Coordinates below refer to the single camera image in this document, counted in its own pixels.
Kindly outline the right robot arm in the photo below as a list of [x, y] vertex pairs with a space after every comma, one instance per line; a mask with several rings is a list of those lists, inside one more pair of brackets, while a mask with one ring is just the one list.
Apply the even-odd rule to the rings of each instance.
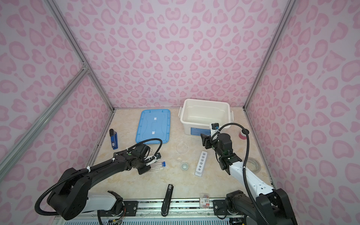
[[288, 194], [281, 188], [267, 185], [246, 167], [243, 159], [233, 151], [229, 134], [216, 137], [201, 134], [205, 149], [213, 149], [220, 168], [239, 181], [243, 191], [234, 191], [225, 198], [230, 214], [242, 214], [246, 225], [296, 225], [295, 213]]

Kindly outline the blue cap test tube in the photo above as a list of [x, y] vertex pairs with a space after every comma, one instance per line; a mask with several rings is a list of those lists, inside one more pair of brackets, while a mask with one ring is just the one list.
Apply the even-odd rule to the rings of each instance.
[[152, 168], [163, 168], [165, 166], [166, 166], [165, 162], [156, 162], [156, 163], [151, 165]]
[[154, 172], [154, 171], [161, 171], [161, 170], [164, 170], [165, 169], [165, 167], [163, 167], [163, 166], [161, 166], [161, 167], [152, 167], [151, 169], [150, 169], [150, 171], [151, 172]]

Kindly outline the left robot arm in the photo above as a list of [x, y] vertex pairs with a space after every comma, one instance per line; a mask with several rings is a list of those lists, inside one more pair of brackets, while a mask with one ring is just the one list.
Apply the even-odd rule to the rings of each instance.
[[90, 189], [101, 181], [120, 172], [135, 168], [139, 175], [151, 169], [161, 159], [160, 150], [150, 155], [150, 147], [144, 143], [118, 151], [100, 164], [84, 169], [67, 169], [59, 181], [47, 189], [36, 201], [34, 210], [41, 216], [60, 215], [71, 220], [81, 213], [105, 211], [118, 216], [125, 213], [123, 198], [114, 191], [90, 193]]

